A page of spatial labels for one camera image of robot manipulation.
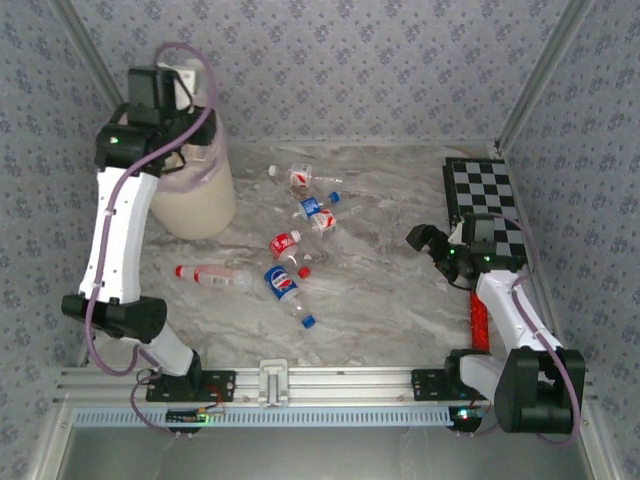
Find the barcode red-white label bottle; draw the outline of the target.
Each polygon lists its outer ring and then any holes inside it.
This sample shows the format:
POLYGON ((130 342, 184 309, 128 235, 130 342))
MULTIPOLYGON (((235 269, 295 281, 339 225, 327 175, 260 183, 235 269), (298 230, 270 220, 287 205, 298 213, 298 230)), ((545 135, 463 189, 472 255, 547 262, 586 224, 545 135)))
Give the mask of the barcode red-white label bottle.
POLYGON ((280 167, 270 165, 268 175, 289 186, 310 188, 311 186, 333 186, 344 182, 347 174, 328 167, 314 167, 308 163, 293 163, 280 167))

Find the small circuit board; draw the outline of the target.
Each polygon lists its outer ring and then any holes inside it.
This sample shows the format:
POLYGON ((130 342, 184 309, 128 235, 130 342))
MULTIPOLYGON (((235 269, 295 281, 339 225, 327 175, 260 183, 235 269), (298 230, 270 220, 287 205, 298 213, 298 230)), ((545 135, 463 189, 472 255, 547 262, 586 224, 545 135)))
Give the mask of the small circuit board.
POLYGON ((484 414, 480 408, 459 406, 449 408, 449 417, 449 430, 473 434, 480 428, 484 414))
POLYGON ((168 410, 165 414, 165 424, 169 428, 196 428, 205 425, 209 420, 209 413, 204 409, 168 410))

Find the black and grey chessboard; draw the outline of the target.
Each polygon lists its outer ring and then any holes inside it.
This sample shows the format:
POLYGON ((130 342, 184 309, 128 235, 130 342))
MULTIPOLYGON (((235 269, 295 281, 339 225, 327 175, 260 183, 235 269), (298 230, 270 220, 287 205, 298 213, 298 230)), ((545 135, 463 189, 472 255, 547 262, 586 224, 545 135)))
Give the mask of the black and grey chessboard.
MULTIPOLYGON (((503 160, 447 157, 443 177, 450 231, 465 214, 497 213, 519 220, 503 160)), ((526 261, 526 247, 520 229, 502 218, 494 219, 494 227, 496 253, 526 261)))

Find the red-label white-cap bottle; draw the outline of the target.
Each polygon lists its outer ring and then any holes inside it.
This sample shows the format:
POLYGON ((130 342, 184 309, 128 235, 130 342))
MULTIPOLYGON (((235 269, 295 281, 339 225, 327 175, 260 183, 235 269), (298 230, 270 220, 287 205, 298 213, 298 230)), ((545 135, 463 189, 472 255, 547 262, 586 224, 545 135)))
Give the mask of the red-label white-cap bottle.
POLYGON ((298 230, 282 232, 270 241, 269 250, 276 260, 295 259, 299 252, 300 240, 301 234, 298 230))

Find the metal centre bracket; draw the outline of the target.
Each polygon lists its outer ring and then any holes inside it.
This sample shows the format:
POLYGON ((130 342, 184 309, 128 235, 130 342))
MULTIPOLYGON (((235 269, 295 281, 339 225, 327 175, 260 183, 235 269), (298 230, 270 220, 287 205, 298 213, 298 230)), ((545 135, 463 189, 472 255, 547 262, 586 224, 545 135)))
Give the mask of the metal centre bracket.
POLYGON ((289 369, 286 359, 262 360, 259 365, 258 404, 284 408, 289 404, 289 369))

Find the cream ribbed bin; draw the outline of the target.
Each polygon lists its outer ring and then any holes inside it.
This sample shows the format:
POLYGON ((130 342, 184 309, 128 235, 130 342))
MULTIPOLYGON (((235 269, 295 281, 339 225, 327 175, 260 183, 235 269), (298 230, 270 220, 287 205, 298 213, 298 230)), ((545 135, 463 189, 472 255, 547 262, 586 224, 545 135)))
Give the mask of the cream ribbed bin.
POLYGON ((151 212, 173 236, 183 240, 203 240, 220 233, 236 211, 236 196, 228 159, 204 186, 186 194, 156 192, 151 212))

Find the blue-label blue-cap clear bottle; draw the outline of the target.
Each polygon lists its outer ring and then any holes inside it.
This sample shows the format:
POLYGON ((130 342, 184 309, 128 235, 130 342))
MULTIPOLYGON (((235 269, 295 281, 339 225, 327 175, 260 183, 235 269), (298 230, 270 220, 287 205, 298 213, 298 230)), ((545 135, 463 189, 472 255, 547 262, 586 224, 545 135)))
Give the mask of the blue-label blue-cap clear bottle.
POLYGON ((325 196, 314 196, 302 191, 292 190, 289 195, 293 203, 287 203, 282 208, 281 215, 286 219, 309 219, 323 209, 328 209, 341 202, 342 197, 337 191, 325 196))
POLYGON ((305 295, 283 266, 276 265, 269 269, 264 274, 264 280, 278 303, 305 329, 316 324, 305 295))

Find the grey metal tray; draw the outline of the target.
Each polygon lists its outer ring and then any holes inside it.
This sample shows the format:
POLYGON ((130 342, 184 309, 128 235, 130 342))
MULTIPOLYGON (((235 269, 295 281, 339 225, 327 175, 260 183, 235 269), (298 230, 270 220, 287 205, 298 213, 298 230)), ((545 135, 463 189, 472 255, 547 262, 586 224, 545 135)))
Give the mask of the grey metal tray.
POLYGON ((173 440, 146 428, 59 428, 28 480, 617 480, 582 443, 445 428, 229 428, 173 440))

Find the red glitter strip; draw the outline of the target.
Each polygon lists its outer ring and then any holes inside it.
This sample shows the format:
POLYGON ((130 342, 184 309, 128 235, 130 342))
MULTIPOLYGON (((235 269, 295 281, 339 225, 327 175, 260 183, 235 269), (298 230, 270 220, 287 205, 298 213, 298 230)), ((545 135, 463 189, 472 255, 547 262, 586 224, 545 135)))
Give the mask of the red glitter strip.
POLYGON ((472 348, 488 352, 490 350, 489 314, 479 296, 470 294, 470 328, 472 348))

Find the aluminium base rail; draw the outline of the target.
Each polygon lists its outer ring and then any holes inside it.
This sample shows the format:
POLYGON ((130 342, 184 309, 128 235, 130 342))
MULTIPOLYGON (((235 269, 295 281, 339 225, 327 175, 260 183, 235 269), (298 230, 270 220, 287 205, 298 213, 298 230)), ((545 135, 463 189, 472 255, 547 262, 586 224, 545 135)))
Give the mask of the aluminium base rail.
MULTIPOLYGON (((287 407, 404 406, 415 403, 438 406, 485 406, 479 394, 471 401, 415 401, 410 367, 290 367, 287 407)), ((234 367, 235 393, 226 407, 260 407, 259 368, 234 367)), ((53 393, 56 402, 82 406, 122 406, 129 402, 137 381, 150 374, 144 370, 127 376, 104 374, 97 368, 67 368, 53 393)))

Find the red-white label crushed bottle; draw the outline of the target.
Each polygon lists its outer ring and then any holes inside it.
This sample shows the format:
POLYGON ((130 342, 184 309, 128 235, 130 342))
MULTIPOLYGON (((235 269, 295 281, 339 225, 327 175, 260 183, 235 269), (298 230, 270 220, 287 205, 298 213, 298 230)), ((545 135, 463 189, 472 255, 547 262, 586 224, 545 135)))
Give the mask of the red-white label crushed bottle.
POLYGON ((322 209, 309 217, 311 230, 316 236, 323 237, 335 232, 345 220, 360 214, 362 211, 363 207, 361 205, 322 209))

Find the red-cap pink-label bottle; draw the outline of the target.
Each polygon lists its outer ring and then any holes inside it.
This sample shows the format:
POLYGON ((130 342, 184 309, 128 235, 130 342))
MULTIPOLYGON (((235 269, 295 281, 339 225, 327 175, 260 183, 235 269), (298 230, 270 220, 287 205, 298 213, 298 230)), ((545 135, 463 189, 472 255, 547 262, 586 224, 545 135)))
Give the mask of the red-cap pink-label bottle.
POLYGON ((246 293, 251 289, 253 276, 247 270, 234 270, 220 265, 178 265, 175 275, 211 288, 232 289, 246 293))

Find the red-cap unlabelled clear bottle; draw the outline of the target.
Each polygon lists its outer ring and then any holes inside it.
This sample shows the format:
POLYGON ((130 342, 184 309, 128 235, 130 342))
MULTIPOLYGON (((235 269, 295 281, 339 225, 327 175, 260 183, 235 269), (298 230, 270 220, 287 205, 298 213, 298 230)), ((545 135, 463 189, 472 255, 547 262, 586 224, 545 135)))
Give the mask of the red-cap unlabelled clear bottle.
POLYGON ((313 268, 325 263, 328 256, 320 251, 303 251, 286 256, 286 262, 291 265, 300 279, 306 279, 313 273, 313 268))

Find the aluminium corner post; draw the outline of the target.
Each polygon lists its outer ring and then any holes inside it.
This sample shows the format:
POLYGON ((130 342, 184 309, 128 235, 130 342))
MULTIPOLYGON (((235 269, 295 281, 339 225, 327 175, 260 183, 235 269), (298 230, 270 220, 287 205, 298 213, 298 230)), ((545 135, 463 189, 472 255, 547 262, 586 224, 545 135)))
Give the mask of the aluminium corner post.
POLYGON ((520 131, 552 79, 554 71, 595 3, 596 0, 567 0, 539 58, 524 83, 521 93, 495 139, 495 148, 502 157, 514 145, 520 131))
POLYGON ((47 1, 61 22, 72 45, 83 60, 106 103, 112 108, 119 106, 123 102, 123 98, 118 86, 71 0, 47 1))

